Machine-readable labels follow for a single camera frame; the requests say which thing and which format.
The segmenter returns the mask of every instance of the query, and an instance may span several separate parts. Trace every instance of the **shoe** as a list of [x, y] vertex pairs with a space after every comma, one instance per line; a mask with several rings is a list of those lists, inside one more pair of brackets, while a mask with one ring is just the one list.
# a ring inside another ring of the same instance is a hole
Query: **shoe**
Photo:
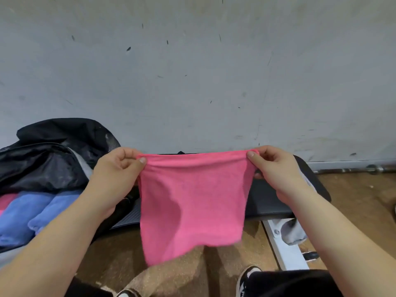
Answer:
[[236, 297], [244, 297], [246, 280], [248, 280], [250, 275], [254, 272], [262, 272], [262, 270], [257, 266], [250, 266], [241, 273], [236, 283]]
[[116, 297], [141, 297], [141, 295], [134, 289], [125, 289], [118, 293]]

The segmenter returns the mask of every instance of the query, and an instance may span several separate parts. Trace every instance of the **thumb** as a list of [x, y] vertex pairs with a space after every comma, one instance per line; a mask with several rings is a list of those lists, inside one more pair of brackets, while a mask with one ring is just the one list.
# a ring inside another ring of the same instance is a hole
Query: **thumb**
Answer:
[[137, 178], [140, 172], [145, 168], [146, 163], [147, 159], [145, 157], [141, 157], [134, 160], [125, 170], [130, 176], [134, 176], [135, 178]]
[[265, 168], [271, 164], [270, 161], [265, 160], [264, 158], [262, 158], [260, 155], [258, 155], [256, 152], [254, 151], [248, 151], [246, 153], [246, 156], [248, 157], [248, 159], [257, 167], [261, 170], [261, 172], [263, 172], [265, 170]]

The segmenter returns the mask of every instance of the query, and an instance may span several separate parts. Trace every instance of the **pink cloth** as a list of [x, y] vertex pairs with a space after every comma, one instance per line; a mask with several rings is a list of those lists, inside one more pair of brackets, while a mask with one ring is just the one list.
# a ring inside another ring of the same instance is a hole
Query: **pink cloth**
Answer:
[[14, 200], [18, 194], [5, 194], [0, 196], [0, 216], [3, 214], [3, 211], [7, 208], [7, 206]]
[[231, 245], [241, 239], [256, 170], [246, 152], [139, 156], [147, 158], [139, 190], [148, 265], [171, 260], [198, 245]]

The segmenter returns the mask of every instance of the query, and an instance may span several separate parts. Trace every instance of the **blue towel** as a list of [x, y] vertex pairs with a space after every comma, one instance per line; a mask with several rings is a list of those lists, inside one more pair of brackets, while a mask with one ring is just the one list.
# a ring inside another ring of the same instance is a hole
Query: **blue towel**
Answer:
[[0, 246], [26, 245], [34, 236], [27, 223], [41, 213], [54, 195], [20, 192], [0, 216]]
[[52, 199], [44, 210], [27, 223], [27, 226], [33, 230], [36, 235], [44, 229], [53, 219], [55, 219], [62, 211], [67, 209], [78, 196], [82, 193], [81, 190], [72, 192], [62, 192]]

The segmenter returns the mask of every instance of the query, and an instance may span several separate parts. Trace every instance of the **left hand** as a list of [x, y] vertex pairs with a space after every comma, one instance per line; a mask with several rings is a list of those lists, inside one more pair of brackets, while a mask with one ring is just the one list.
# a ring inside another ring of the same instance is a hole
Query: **left hand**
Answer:
[[139, 154], [142, 153], [136, 149], [119, 147], [102, 156], [81, 199], [84, 198], [105, 217], [110, 216], [117, 203], [131, 191], [146, 166], [146, 158], [136, 159]]

